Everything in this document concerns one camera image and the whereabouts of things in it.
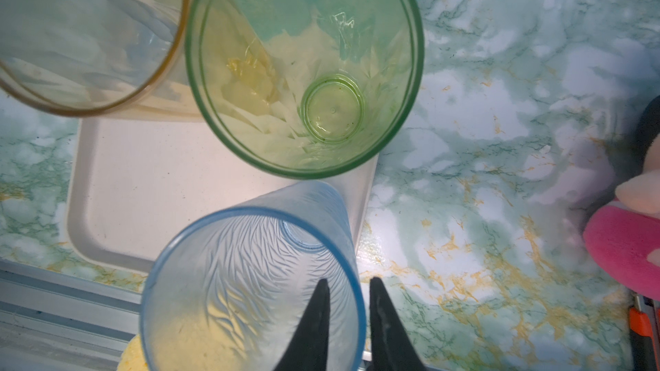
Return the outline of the pale pink rectangular tray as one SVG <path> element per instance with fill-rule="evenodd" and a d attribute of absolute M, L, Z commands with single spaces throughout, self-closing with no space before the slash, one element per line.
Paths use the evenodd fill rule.
<path fill-rule="evenodd" d="M 290 185 L 227 149 L 203 122 L 81 121 L 65 230 L 89 262 L 146 273 L 199 218 Z"/>

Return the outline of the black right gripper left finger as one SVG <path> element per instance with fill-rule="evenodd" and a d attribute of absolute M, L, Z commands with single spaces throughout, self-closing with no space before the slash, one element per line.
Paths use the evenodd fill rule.
<path fill-rule="evenodd" d="M 330 312 L 330 289 L 328 280 L 323 278 L 317 283 L 276 371 L 327 370 Z"/>

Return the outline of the yellow glass column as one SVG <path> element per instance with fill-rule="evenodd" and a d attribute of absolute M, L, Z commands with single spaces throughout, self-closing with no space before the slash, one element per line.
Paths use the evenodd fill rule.
<path fill-rule="evenodd" d="M 1 86 L 65 117 L 199 120 L 185 67 L 193 0 L 1 0 Z"/>

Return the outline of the tall blue glass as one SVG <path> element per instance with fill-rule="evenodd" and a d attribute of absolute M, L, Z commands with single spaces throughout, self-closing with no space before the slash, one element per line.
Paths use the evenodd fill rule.
<path fill-rule="evenodd" d="M 326 367 L 355 370 L 366 337 L 347 207 L 303 181 L 204 216 L 148 276 L 139 334 L 151 370 L 273 370 L 316 285 L 329 288 Z"/>

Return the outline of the pink plush doll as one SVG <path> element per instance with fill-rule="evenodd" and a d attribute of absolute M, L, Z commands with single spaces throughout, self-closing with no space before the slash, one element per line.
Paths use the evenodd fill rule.
<path fill-rule="evenodd" d="M 620 184 L 615 198 L 584 229 L 594 261 L 630 290 L 659 299 L 659 99 L 642 113 L 634 133 L 639 175 Z"/>

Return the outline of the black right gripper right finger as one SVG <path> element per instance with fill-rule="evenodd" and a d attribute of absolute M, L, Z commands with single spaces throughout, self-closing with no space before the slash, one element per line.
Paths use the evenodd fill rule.
<path fill-rule="evenodd" d="M 426 370 L 378 277 L 370 281 L 370 322 L 371 370 Z"/>

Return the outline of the green glass column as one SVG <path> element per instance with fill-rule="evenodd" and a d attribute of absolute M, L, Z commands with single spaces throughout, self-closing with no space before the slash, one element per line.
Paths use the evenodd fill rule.
<path fill-rule="evenodd" d="M 416 0 L 194 0 L 186 63 L 229 150 L 314 180 L 357 168 L 397 134 L 424 48 Z"/>

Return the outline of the red black utility knife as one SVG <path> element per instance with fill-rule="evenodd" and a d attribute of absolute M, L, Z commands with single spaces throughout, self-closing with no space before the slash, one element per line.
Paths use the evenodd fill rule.
<path fill-rule="evenodd" d="M 659 371 L 659 301 L 632 292 L 628 321 L 634 370 Z"/>

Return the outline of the aluminium front rail frame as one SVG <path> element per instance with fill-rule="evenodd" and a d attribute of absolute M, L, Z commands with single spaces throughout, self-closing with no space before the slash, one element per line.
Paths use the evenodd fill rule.
<path fill-rule="evenodd" d="M 138 332 L 141 296 L 1 262 L 3 370 L 114 370 Z"/>

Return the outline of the yellow round sponge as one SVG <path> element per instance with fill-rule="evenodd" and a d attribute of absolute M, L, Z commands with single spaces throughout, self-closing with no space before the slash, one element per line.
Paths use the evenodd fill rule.
<path fill-rule="evenodd" d="M 142 341 L 136 335 L 127 345 L 120 357 L 117 371 L 149 371 L 144 357 Z"/>

